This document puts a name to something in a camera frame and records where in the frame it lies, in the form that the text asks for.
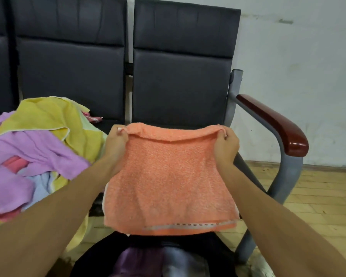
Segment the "light blue towel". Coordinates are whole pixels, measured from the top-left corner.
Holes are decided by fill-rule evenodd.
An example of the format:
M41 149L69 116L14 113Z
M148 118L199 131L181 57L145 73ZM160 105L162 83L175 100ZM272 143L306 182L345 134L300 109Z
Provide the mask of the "light blue towel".
M26 168L23 168L18 172L18 174L21 174L25 171ZM35 184L35 191L33 192L32 200L28 202L27 204L23 205L22 212L29 207L31 207L33 204L39 202L40 200L44 199L46 196L51 194L51 183L55 180L54 177L52 177L51 172L45 172L40 175L36 176L28 176L27 179L33 181Z

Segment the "hand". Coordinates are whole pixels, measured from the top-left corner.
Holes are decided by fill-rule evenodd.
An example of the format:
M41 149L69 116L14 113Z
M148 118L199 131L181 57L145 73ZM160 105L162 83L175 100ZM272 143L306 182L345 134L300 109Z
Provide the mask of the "hand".
M223 130L218 132L217 140L214 144L214 158L217 169L221 169L226 165L233 165L236 154L240 148L240 140L233 130L225 127L227 137Z
M128 134L126 130L118 130L118 128L126 128L124 125L116 124L111 128L109 135L105 141L105 152L102 158L106 159L113 165L113 175L122 169L122 159L124 157L126 143L128 142Z

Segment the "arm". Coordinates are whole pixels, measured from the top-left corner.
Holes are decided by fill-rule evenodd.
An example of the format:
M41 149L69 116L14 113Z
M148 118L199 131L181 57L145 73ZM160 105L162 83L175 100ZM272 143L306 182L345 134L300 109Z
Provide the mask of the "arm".
M69 184L0 226L0 276L45 276L116 173L128 135L115 125L104 156Z
M219 132L215 143L217 169L274 274L346 277L346 260L336 248L233 165L239 140L230 128L227 135Z

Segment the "chair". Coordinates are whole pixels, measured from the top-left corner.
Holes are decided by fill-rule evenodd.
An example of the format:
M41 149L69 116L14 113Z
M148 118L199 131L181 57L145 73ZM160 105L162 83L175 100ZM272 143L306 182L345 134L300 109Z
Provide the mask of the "chair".
M238 94L242 71L231 71L240 10L135 0L132 122L167 128L230 126L236 105L277 138L279 172L265 191L240 154L234 164L269 196L284 203L308 152L304 133L254 98ZM249 231L235 256L245 263L255 248Z
M125 122L126 0L12 0L23 98L68 97Z
M0 114L16 109L19 103L14 37L7 0L0 0Z

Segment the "purple towel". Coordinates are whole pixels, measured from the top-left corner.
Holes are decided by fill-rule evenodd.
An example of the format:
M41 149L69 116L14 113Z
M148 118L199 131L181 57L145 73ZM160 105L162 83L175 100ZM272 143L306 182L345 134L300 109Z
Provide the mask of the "purple towel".
M119 256L111 277L161 277L163 256L163 248L130 247Z
M0 124L12 113L3 113ZM14 174L1 165L15 155L29 161L25 174ZM0 214L31 201L34 184L24 176L56 171L71 180L89 166L86 159L76 155L48 130L16 131L0 135Z

